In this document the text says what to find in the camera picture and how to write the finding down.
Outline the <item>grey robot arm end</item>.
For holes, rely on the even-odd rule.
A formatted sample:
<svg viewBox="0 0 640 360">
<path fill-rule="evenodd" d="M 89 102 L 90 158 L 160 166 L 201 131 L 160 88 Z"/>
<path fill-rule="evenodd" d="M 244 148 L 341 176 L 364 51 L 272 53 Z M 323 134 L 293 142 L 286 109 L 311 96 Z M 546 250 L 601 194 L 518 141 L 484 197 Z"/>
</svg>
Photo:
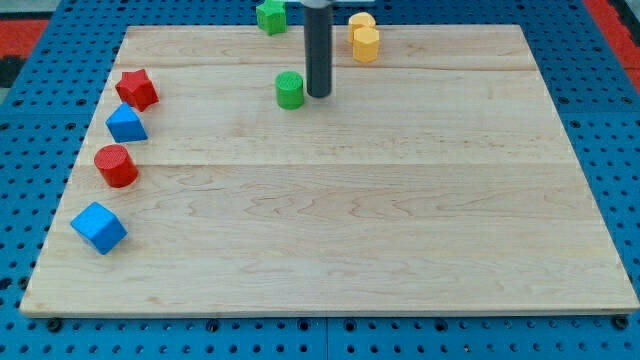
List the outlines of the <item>grey robot arm end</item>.
<svg viewBox="0 0 640 360">
<path fill-rule="evenodd" d="M 311 8 L 323 8 L 325 6 L 337 7 L 372 7 L 376 0 L 284 0 L 291 5 L 302 5 Z"/>
</svg>

